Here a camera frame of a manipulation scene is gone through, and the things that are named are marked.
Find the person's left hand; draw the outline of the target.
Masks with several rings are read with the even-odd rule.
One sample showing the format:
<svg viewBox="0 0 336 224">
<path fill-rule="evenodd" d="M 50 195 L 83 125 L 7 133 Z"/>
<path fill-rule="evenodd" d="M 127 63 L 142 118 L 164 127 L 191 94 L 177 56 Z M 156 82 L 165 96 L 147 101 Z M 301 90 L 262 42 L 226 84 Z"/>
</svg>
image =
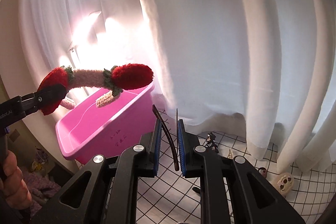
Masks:
<svg viewBox="0 0 336 224">
<path fill-rule="evenodd" d="M 1 181 L 1 191 L 9 207 L 17 210 L 29 208 L 32 204 L 31 193 L 23 180 L 21 169 L 17 166 L 17 158 L 14 153 L 8 151 L 7 158 L 3 162 L 3 171 L 6 180 Z"/>
</svg>

